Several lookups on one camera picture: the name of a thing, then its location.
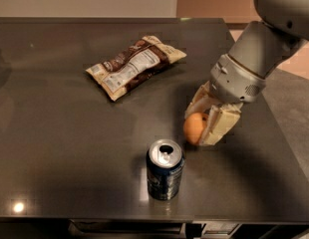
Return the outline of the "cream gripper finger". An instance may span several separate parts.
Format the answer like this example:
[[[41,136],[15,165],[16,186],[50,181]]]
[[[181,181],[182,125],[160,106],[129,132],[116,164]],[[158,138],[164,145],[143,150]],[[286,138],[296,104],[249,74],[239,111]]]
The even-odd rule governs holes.
[[[209,110],[212,105],[220,104],[220,100],[211,93],[209,88],[210,82],[206,82],[198,88],[184,112],[186,119],[192,114],[203,113]]]
[[[241,117],[243,103],[213,105],[209,110],[207,126],[198,144],[216,145],[237,124]]]

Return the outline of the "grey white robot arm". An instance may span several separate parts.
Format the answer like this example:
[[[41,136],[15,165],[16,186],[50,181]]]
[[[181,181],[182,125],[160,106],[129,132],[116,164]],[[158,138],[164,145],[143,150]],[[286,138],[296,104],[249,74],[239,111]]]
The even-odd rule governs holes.
[[[309,42],[309,0],[254,0],[254,7],[260,19],[220,56],[185,111],[183,132],[191,144],[218,143],[273,70]]]

